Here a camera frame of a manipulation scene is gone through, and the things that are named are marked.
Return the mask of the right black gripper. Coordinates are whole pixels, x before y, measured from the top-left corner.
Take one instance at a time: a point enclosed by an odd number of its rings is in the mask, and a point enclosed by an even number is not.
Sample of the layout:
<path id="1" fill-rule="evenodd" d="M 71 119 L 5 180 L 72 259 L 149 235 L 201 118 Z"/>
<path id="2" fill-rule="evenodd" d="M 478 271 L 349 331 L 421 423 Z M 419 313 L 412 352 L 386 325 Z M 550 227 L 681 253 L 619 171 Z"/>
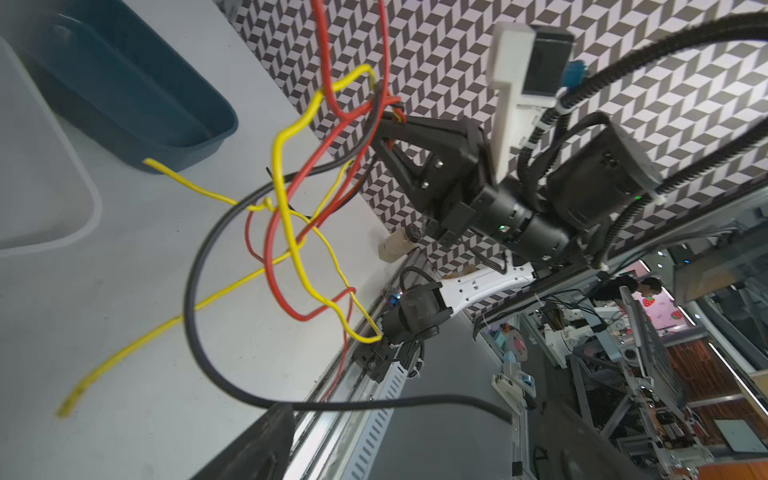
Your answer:
<path id="1" fill-rule="evenodd" d="M 385 115 L 374 139 L 404 141 L 428 152 L 419 166 L 399 146 L 377 144 L 377 156 L 414 209 L 425 215 L 427 236 L 458 240 L 473 231 L 493 240 L 522 238 L 528 209 L 514 186 L 495 180 L 490 142 L 478 121 L 412 116 L 400 122 Z"/>

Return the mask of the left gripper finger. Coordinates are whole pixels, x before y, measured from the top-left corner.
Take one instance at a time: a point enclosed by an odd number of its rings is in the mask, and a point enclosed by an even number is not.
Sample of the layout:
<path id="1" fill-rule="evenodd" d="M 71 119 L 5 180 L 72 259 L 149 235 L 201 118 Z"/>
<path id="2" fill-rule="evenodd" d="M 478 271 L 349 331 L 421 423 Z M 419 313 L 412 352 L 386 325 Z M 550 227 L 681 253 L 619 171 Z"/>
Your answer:
<path id="1" fill-rule="evenodd" d="M 294 430 L 293 408 L 278 403 L 209 461 L 193 479 L 283 479 L 290 461 Z"/>

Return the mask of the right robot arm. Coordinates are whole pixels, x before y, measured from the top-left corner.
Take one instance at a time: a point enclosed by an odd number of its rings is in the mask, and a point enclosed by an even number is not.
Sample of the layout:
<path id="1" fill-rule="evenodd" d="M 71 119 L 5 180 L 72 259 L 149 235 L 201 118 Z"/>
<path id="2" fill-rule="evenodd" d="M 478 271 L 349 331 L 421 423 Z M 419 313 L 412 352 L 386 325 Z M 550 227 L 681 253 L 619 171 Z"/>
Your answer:
<path id="1" fill-rule="evenodd" d="M 631 135 L 597 111 L 572 127 L 576 107 L 629 74 L 673 54 L 717 43 L 763 41 L 763 12 L 729 15 L 672 33 L 598 73 L 566 80 L 574 36 L 546 25 L 500 23 L 487 82 L 497 94 L 493 129 L 470 118 L 403 119 L 374 94 L 364 137 L 442 245 L 475 233 L 525 262 L 572 260 L 601 268 L 618 233 L 651 202 L 744 153 L 767 135 L 745 134 L 669 177 Z"/>

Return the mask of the dark teal plastic tray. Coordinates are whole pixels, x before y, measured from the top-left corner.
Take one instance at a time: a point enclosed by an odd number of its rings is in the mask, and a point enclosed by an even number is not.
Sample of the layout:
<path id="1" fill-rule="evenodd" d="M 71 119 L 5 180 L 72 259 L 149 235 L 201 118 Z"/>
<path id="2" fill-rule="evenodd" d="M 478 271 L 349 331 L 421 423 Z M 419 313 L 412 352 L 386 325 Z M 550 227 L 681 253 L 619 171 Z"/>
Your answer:
<path id="1" fill-rule="evenodd" d="M 122 1 L 52 1 L 17 24 L 8 43 L 51 109 L 123 163 L 175 172 L 233 135 L 230 103 Z"/>

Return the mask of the white plastic tray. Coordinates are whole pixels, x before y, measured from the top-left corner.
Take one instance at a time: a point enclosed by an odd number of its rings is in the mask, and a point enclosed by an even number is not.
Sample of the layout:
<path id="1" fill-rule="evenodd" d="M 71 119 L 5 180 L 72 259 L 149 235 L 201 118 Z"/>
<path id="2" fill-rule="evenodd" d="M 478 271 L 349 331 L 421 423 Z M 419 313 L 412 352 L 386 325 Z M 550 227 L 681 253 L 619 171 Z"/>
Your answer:
<path id="1" fill-rule="evenodd" d="M 1 256 L 63 248 L 98 225 L 102 201 L 37 85 L 1 41 Z"/>

